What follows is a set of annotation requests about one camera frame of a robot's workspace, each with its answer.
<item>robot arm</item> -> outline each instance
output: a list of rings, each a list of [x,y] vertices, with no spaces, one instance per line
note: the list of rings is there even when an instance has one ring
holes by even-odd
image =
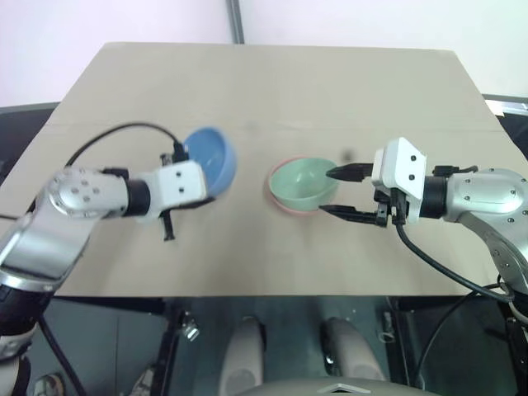
[[[0,239],[0,375],[14,386],[36,321],[100,220],[133,216],[149,221],[206,197],[205,177],[194,161],[131,178],[74,167],[57,172],[38,194],[35,210]],[[3,381],[0,395],[11,394],[11,385]]]
[[[513,313],[528,323],[528,183],[521,175],[504,169],[478,171],[436,167],[426,176],[426,157],[405,138],[378,150],[372,164],[349,164],[328,171],[339,180],[361,182],[371,176],[375,187],[374,213],[342,205],[321,209],[341,219],[385,227],[388,215],[401,229],[420,217],[461,223],[488,246],[495,265],[513,291]]]

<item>metal pole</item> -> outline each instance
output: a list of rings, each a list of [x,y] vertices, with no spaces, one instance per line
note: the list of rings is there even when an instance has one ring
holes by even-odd
[[[238,0],[227,0],[227,5],[233,43],[245,44],[242,16],[240,15],[240,2]]]

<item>green bowl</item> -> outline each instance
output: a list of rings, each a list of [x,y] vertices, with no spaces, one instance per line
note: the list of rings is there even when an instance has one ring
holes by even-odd
[[[317,210],[336,195],[337,180],[326,176],[336,164],[324,158],[299,158],[285,163],[270,177],[271,194],[286,208]]]

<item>pink bowl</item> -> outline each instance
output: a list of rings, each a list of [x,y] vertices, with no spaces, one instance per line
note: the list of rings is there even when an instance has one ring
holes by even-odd
[[[270,172],[268,173],[267,175],[267,178],[266,178],[266,186],[265,186],[265,190],[266,190],[266,193],[268,194],[268,197],[270,198],[270,200],[279,207],[279,209],[283,210],[284,212],[290,214],[290,215],[295,215],[295,216],[311,216],[311,215],[315,215],[317,213],[317,210],[310,210],[310,211],[301,211],[301,210],[293,210],[293,209],[290,209],[290,208],[286,208],[284,205],[282,205],[276,198],[275,196],[271,193],[271,190],[270,190],[270,179],[271,179],[271,175],[273,175],[273,173],[275,173],[277,171],[277,169],[279,169],[280,167],[283,167],[284,165],[286,165],[287,163],[290,163],[296,159],[301,159],[301,158],[308,158],[304,155],[299,155],[298,157],[292,157],[292,158],[288,158],[288,159],[285,159],[284,161],[278,163],[277,165],[275,165],[271,170]]]

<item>beige tabletop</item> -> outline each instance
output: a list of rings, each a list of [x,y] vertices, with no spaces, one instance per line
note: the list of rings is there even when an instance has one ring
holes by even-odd
[[[176,240],[159,221],[101,222],[62,295],[450,295],[466,290],[429,268],[393,227],[352,224],[323,212],[297,218],[263,186],[283,158],[371,162],[405,136],[435,164],[507,167],[528,175],[450,51],[233,45],[106,45],[0,188],[4,214],[24,213],[50,175],[86,140],[146,120],[184,139],[203,125],[237,150],[231,188],[198,210],[173,213]],[[86,167],[159,166],[165,137],[129,130],[91,148]],[[342,183],[336,202],[372,210],[372,186]],[[9,223],[0,221],[0,232]],[[481,284],[497,274],[488,250],[458,224],[421,220],[410,238]]]

